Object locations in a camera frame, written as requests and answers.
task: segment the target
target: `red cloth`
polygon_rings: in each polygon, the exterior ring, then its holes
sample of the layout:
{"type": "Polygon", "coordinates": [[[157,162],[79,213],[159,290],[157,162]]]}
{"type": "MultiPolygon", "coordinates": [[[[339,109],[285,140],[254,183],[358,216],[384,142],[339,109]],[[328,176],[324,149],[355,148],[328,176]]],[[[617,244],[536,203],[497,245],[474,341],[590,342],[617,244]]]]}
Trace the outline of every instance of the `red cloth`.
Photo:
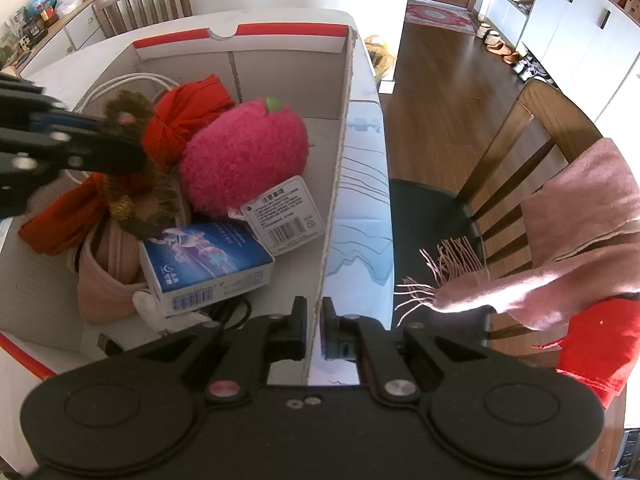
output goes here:
{"type": "MultiPolygon", "coordinates": [[[[231,97],[214,75],[178,86],[156,105],[142,145],[147,155],[166,170],[178,162],[186,143],[197,131],[233,106],[231,97]]],[[[134,183],[127,187],[130,192],[140,191],[140,182],[134,176],[125,181],[134,183]]],[[[91,227],[108,211],[101,193],[103,182],[103,174],[92,174],[25,223],[18,234],[34,251],[51,256],[82,243],[91,227]]]]}
{"type": "Polygon", "coordinates": [[[586,384],[605,409],[640,356],[640,301],[611,298],[569,320],[556,370],[586,384]]]}

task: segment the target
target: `pink scarf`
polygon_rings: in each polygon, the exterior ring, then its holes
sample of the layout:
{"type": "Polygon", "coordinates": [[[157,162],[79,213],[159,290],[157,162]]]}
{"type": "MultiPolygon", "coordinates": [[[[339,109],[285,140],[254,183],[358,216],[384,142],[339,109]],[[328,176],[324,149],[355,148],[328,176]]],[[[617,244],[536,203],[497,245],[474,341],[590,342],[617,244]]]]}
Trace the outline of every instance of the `pink scarf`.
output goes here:
{"type": "Polygon", "coordinates": [[[446,240],[437,262],[421,251],[438,287],[407,278],[399,286],[409,301],[440,312],[491,305],[546,330],[640,291],[640,189],[612,140],[596,142],[521,206],[531,270],[491,280],[466,240],[446,240]]]}

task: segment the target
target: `red rug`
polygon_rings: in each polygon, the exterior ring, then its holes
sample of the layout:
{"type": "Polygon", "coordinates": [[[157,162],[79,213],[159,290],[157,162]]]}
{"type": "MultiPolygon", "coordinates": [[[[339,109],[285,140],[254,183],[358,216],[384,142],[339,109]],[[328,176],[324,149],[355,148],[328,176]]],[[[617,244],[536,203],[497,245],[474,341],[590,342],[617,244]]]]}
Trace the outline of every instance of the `red rug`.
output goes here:
{"type": "Polygon", "coordinates": [[[409,0],[406,4],[404,20],[407,23],[448,28],[463,34],[474,35],[476,33],[471,13],[468,10],[439,2],[409,0]]]}

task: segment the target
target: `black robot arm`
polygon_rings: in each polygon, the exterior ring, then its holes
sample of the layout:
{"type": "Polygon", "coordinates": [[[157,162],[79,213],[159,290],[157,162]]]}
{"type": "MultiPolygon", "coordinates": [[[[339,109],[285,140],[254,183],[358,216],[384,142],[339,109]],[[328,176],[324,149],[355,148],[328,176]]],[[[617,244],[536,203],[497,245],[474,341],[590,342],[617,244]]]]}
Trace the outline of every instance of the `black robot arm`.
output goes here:
{"type": "Polygon", "coordinates": [[[22,429],[34,480],[595,479],[597,398],[571,378],[433,333],[321,309],[327,359],[361,385],[267,385],[302,360],[306,301],[242,330],[209,322],[45,381],[22,429]]]}

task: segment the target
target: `slipper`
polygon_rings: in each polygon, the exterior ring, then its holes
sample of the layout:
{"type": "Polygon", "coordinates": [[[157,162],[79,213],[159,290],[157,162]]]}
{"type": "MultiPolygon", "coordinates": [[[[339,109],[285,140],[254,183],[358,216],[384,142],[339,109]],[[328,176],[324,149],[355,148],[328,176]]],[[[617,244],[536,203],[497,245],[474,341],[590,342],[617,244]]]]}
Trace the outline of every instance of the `slipper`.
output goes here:
{"type": "Polygon", "coordinates": [[[497,54],[498,56],[510,56],[513,54],[513,50],[511,50],[504,43],[498,43],[495,46],[487,45],[486,49],[492,54],[497,54]]]}
{"type": "Polygon", "coordinates": [[[508,56],[504,56],[502,58],[502,60],[507,64],[507,65],[514,65],[517,62],[519,62],[520,60],[520,54],[518,54],[517,52],[514,52],[513,54],[509,54],[508,56]]]}

